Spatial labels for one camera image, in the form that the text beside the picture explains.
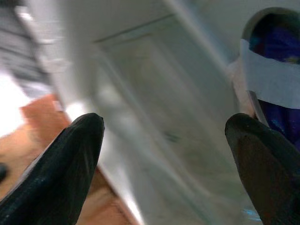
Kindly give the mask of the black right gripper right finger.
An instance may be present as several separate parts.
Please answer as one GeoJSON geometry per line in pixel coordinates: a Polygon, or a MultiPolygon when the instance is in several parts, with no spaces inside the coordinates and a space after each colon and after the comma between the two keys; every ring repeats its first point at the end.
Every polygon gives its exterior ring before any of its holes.
{"type": "Polygon", "coordinates": [[[240,180],[263,224],[300,223],[300,153],[247,114],[228,119],[225,136],[240,180]]]}

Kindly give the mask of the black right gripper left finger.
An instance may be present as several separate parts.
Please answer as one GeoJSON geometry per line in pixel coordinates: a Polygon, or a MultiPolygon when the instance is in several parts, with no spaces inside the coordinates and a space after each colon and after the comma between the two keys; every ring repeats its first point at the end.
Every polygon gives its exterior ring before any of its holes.
{"type": "Polygon", "coordinates": [[[104,119],[87,113],[63,129],[0,202],[3,225],[75,225],[90,189],[104,119]]]}

